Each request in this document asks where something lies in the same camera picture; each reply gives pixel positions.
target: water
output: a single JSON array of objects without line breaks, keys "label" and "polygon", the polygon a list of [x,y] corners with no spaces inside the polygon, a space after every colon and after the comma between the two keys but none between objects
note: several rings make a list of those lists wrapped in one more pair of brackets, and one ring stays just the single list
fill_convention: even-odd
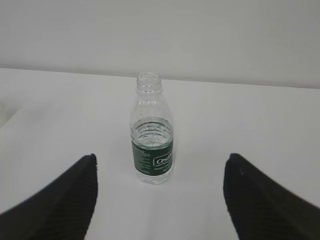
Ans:
[{"label": "water", "polygon": [[[172,174],[170,161],[172,161],[174,139],[172,125],[167,120],[159,117],[143,118],[131,128],[131,139],[136,168],[137,164],[139,164],[138,168],[142,167],[142,169],[149,171],[144,174],[142,173],[143,170],[136,170],[138,178],[150,184],[161,184],[169,179]],[[138,158],[145,160],[142,163],[143,166],[137,163]]]}]

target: white tabletop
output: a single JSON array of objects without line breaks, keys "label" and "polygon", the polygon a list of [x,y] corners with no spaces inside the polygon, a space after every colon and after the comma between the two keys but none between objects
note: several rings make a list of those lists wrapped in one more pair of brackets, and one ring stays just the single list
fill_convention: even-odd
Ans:
[{"label": "white tabletop", "polygon": [[83,155],[98,160],[88,240],[236,240],[224,166],[239,153],[320,206],[320,90],[163,80],[176,160],[158,186],[135,176],[129,134],[135,79],[0,69],[0,213]]}]

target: white wall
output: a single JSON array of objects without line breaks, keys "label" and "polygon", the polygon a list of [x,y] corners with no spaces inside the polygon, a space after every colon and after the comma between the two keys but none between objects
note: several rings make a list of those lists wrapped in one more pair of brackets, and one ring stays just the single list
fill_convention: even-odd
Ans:
[{"label": "white wall", "polygon": [[0,0],[0,67],[320,88],[320,0]]}]

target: bottle neck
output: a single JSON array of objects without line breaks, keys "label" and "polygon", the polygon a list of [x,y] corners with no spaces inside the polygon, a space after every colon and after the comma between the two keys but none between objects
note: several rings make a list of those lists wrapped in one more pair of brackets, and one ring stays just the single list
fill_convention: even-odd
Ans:
[{"label": "bottle neck", "polygon": [[136,93],[142,97],[153,97],[162,93],[161,77],[155,72],[142,72],[136,79]]}]

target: bottle opening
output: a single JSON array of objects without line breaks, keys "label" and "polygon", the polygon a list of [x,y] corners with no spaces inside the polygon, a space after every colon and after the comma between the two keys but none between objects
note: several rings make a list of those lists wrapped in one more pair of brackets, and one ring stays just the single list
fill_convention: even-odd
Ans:
[{"label": "bottle opening", "polygon": [[156,72],[141,72],[136,79],[138,93],[152,94],[162,90],[161,76]]}]

